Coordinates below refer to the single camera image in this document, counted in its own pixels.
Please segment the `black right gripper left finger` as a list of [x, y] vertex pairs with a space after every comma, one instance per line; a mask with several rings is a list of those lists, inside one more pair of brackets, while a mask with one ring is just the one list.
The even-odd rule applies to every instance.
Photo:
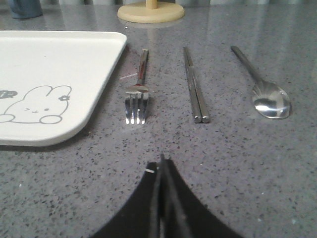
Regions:
[[92, 237], [158, 238], [160, 179], [157, 163], [148, 163], [139, 185], [124, 206]]

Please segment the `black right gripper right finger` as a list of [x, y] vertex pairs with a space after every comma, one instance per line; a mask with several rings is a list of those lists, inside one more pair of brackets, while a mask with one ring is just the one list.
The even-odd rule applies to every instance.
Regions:
[[165, 238], [240, 238], [193, 194], [171, 159], [160, 155], [161, 215]]

